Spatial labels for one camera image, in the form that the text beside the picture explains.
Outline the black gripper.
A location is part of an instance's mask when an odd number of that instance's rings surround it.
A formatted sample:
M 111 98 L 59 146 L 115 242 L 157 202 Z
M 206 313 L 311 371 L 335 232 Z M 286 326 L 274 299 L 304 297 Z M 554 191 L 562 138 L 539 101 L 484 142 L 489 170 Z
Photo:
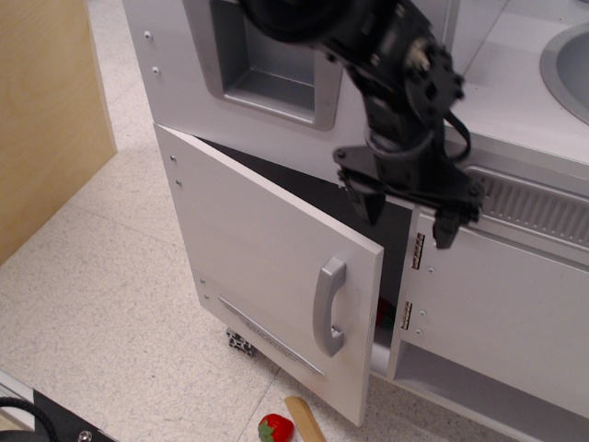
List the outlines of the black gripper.
M 451 156 L 434 141 L 390 153 L 364 145 L 340 147 L 333 159 L 348 199 L 364 222 L 376 224 L 389 195 L 424 205 L 436 211 L 436 248 L 448 250 L 459 228 L 477 222 L 482 210 L 482 186 L 457 167 L 470 150 L 470 142 Z

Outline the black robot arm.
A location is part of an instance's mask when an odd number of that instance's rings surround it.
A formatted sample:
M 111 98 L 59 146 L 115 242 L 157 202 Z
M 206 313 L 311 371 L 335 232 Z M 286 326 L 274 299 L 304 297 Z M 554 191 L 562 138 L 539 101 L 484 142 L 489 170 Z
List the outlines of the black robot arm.
M 356 213 L 374 224 L 393 195 L 435 211 L 433 238 L 446 250 L 480 217 L 482 187 L 459 168 L 468 151 L 449 154 L 445 129 L 469 139 L 452 112 L 462 75 L 427 17 L 410 1 L 244 1 L 265 36 L 305 45 L 339 62 L 360 91 L 366 143 L 334 152 Z

